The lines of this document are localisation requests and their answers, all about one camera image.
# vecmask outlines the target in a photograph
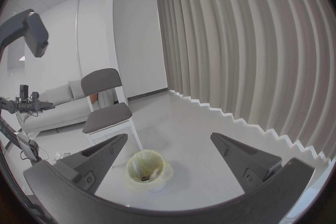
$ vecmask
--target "beige curtain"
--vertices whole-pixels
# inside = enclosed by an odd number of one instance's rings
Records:
[[[336,22],[327,0],[157,0],[170,89],[336,152]]]

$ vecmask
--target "chair backrest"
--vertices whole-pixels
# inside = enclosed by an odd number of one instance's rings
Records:
[[[121,79],[114,68],[100,69],[86,75],[81,80],[85,96],[102,92],[111,88],[120,87]]]

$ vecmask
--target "trash can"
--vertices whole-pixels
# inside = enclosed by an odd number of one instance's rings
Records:
[[[158,151],[145,149],[127,162],[125,188],[132,193],[157,192],[163,189],[173,173],[170,164]]]

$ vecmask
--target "brown pillow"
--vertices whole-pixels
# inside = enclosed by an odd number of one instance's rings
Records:
[[[98,93],[90,95],[91,104],[98,100]]]

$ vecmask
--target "white chair frame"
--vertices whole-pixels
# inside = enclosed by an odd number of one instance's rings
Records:
[[[115,87],[115,92],[117,94],[119,103],[125,103],[125,104],[127,104],[122,86]],[[87,96],[86,98],[87,98],[87,101],[89,103],[90,110],[91,110],[91,112],[93,112],[93,107],[92,107],[92,104],[91,104],[90,96]],[[102,137],[102,136],[106,137],[106,135],[114,133],[114,132],[119,131],[121,129],[124,129],[124,128],[128,127],[128,126],[131,127],[132,133],[135,136],[135,139],[136,139],[136,141],[138,143],[138,146],[139,146],[140,150],[143,150],[143,147],[142,147],[141,142],[139,140],[139,137],[138,137],[138,134],[137,134],[137,130],[135,129],[132,117],[130,117],[128,120],[119,122],[119,123],[117,123],[115,125],[111,125],[111,126],[106,127],[104,129],[100,129],[100,130],[98,130],[96,132],[87,133],[86,137],[89,140],[90,144],[93,146],[93,145],[95,145],[95,142],[93,141],[93,139],[96,139],[96,138],[99,138],[99,137]]]

